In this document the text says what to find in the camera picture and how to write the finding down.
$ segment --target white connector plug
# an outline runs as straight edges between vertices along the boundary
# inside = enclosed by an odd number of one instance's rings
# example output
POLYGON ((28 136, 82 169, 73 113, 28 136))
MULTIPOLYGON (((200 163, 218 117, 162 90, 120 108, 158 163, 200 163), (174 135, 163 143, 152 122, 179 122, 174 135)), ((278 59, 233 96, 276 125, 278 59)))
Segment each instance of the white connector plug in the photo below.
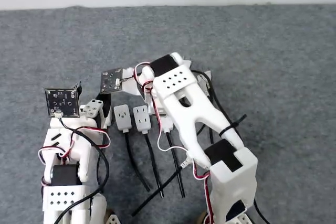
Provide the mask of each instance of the white connector plug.
POLYGON ((130 110, 127 104, 115 106, 113 108, 115 117, 115 122, 119 131, 123 133, 128 132, 132 128, 130 110))
POLYGON ((174 129, 174 124, 170 116, 165 115, 161 117, 161 127, 164 133, 169 133, 174 129))
POLYGON ((148 134, 148 130, 151 129, 151 120, 149 118, 147 106, 134 107, 133 114, 138 131, 142 132, 142 134, 148 134))

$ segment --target black wire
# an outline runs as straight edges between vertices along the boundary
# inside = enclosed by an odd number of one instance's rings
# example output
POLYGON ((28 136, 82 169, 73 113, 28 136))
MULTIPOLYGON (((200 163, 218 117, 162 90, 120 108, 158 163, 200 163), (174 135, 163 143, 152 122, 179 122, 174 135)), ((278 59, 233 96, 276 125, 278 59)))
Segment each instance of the black wire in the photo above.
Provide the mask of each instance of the black wire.
POLYGON ((214 133, 212 128, 209 128, 209 137, 210 137, 210 143, 214 144, 214 133))
MULTIPOLYGON (((166 136, 167 136, 169 147, 172 147, 173 146, 173 142, 172 142, 172 139, 170 137, 169 132, 166 132, 166 136)), ((175 149, 171 149, 171 151, 172 151, 172 155, 173 155, 173 159, 174 159, 175 170, 177 170, 179 168, 179 160, 177 159, 177 155, 176 155, 175 149)), ((178 186, 180 188, 181 197, 185 198, 185 192, 184 192, 184 187, 183 187, 181 173, 179 173, 177 175, 177 181, 178 181, 178 184, 179 184, 178 186)))
MULTIPOLYGON (((152 167, 153 167, 153 173, 154 173, 155 181, 156 181, 156 184, 157 184, 158 188, 160 188, 162 185, 161 185, 161 181, 160 181, 160 175, 159 175, 159 172, 158 172, 158 167, 156 165, 156 160, 155 160, 153 148, 152 148, 151 142, 149 141, 148 134, 143 134, 143 136, 146 139, 146 143, 147 143, 148 150, 149 150, 149 155, 151 157, 151 162, 152 162, 152 167)), ((164 197, 163 190, 160 191, 160 196, 161 196, 161 198, 164 197)))
POLYGON ((216 93, 215 93, 215 90, 214 90, 214 86, 212 85, 212 82, 211 82, 209 76, 207 76, 206 73, 204 73, 204 72, 202 72, 202 71, 199 71, 199 70, 191 70, 191 72, 192 72, 192 73, 198 73, 198 74, 201 74, 201 75, 204 76, 204 78, 207 80, 207 82, 208 82, 208 84, 209 84, 210 92, 211 92, 211 94, 212 94, 212 96, 213 96, 213 99, 215 100, 215 102, 216 102, 216 104, 217 104, 219 110, 225 115, 225 117, 226 117, 226 119, 229 121, 229 123, 232 124, 231 119, 229 118, 229 116, 227 115, 227 113, 225 112, 225 110, 223 109, 221 103, 220 103, 219 100, 218 100, 218 97, 217 97, 217 95, 216 95, 216 93))
POLYGON ((158 188, 155 192, 153 192, 133 213, 132 216, 134 217, 137 215, 142 208, 144 208, 161 190, 163 190, 182 170, 183 168, 181 166, 178 167, 178 169, 173 173, 170 178, 163 183, 161 188, 158 188))
POLYGON ((71 204, 69 207, 67 207, 59 216, 58 218, 56 219, 56 221, 54 222, 54 224, 58 224, 61 219, 63 218, 63 216, 69 211, 71 210, 73 207, 81 204, 82 202, 88 200, 88 199, 91 199, 92 197, 94 197, 96 194, 98 194, 100 191, 103 190, 104 186, 106 185, 108 179, 109 179, 109 176, 110 176, 110 166, 109 166, 109 162, 107 161, 106 159, 106 156, 105 154, 101 151, 101 149, 99 148, 99 146, 97 144, 95 144, 95 142, 93 140, 91 140, 88 136, 86 136, 85 134, 83 134, 82 132, 78 131, 78 130, 75 130, 75 129, 72 129, 72 128, 69 128, 68 126, 66 126, 62 119, 60 118, 59 121, 61 122, 61 124, 63 125, 64 128, 68 129, 68 130, 71 130, 72 132, 74 132, 75 134, 83 137, 85 140, 87 140, 97 151, 98 153, 101 155, 101 158, 103 159, 104 163, 105 163, 105 166, 106 166, 106 175, 105 175, 105 178, 103 180, 103 182, 101 183, 101 185, 95 190, 93 191, 92 193, 90 193, 88 196, 85 196, 83 199, 80 199, 79 201, 71 204))
POLYGON ((266 217, 261 213, 261 211, 259 210, 259 207, 257 205, 256 200, 253 201, 253 205, 256 208, 257 213, 259 214, 259 216, 261 217, 261 219, 266 223, 266 224, 270 224, 270 222, 266 219, 266 217))
POLYGON ((199 128, 199 130, 198 130, 197 133, 196 133, 197 136, 200 135, 200 133, 202 132, 202 130, 205 128, 205 126, 206 126, 206 125, 203 124, 202 127, 199 128))
MULTIPOLYGON (((107 142, 107 136, 105 134, 103 134, 103 141, 102 141, 102 145, 105 145, 107 142)), ((97 184, 98 186, 101 185, 101 181, 100 181, 100 176, 99 176, 99 166, 100 166, 100 160, 101 160, 101 155, 98 155, 98 159, 97 159, 97 167, 96 167, 96 178, 97 178, 97 184)))
POLYGON ((140 180, 140 182, 145 187, 146 191, 150 191, 151 188, 149 187, 149 185, 146 182, 146 180, 144 179, 144 177, 141 175, 141 173, 140 173, 140 171, 139 171, 139 169, 137 167, 137 164, 135 163, 135 160, 133 158, 133 154, 132 154, 132 151, 131 151, 130 140, 129 140, 129 137, 128 137, 128 132, 125 132, 124 135, 125 135, 125 141, 126 141, 126 148, 127 148, 128 156, 130 158, 130 162, 131 162, 132 168, 133 168, 136 176, 140 180))

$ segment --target circuit board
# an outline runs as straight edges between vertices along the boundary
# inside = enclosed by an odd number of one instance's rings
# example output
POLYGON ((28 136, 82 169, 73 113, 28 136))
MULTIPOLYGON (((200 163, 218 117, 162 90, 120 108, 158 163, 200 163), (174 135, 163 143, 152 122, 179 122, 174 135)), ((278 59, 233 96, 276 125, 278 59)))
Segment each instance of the circuit board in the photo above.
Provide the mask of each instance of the circuit board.
POLYGON ((115 68, 101 73, 100 93, 109 94, 122 90, 122 68, 115 68))
POLYGON ((77 89, 45 89, 49 117, 78 118, 77 89))

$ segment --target cable tie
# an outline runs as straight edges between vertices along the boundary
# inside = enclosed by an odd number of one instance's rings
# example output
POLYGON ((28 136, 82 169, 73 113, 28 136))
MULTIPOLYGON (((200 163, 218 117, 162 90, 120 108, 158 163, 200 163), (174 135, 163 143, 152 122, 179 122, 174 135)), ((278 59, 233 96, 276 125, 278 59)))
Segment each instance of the cable tie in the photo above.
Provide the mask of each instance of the cable tie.
POLYGON ((237 121, 233 122, 231 125, 229 125, 228 127, 226 127, 225 129, 223 129, 219 135, 223 135, 226 131, 230 130, 231 128, 236 128, 239 126, 239 124, 247 117, 246 114, 244 114, 241 118, 239 118, 237 121))

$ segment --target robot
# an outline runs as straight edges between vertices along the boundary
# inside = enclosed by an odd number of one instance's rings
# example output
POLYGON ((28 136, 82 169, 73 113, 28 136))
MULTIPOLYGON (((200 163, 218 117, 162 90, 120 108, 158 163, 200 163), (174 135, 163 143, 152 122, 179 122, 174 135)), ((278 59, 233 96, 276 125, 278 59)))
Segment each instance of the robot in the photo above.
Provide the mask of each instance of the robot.
POLYGON ((44 224, 61 223, 61 219, 71 224, 120 223, 115 214, 107 211, 106 199, 99 190, 93 192, 91 201, 85 200, 90 191, 82 183, 89 179, 93 150, 110 144, 102 143, 100 134, 106 135, 105 129, 111 125, 111 97, 114 92, 121 91, 142 96, 148 112, 155 115, 159 123, 158 148, 165 152, 171 148, 183 149, 186 160, 181 170, 193 165, 195 178, 204 181, 207 214, 202 222, 252 223, 246 210, 254 204, 258 159, 244 146, 236 131, 240 121, 232 122, 220 104, 216 109, 208 99, 204 87, 211 85, 209 77, 196 78, 190 64, 178 53, 172 53, 134 68, 104 71, 100 94, 81 106, 78 105, 80 84, 73 89, 45 90, 52 118, 44 147, 39 150, 39 157, 45 164, 42 179, 44 224), (181 103, 183 99, 188 101, 188 106, 181 103), (177 128, 183 146, 160 148, 163 117, 169 118, 177 128), (212 128, 222 140, 203 150, 197 141, 196 122, 212 128), (207 173, 198 175, 197 165, 207 173), (211 193, 207 189, 209 178, 211 193))

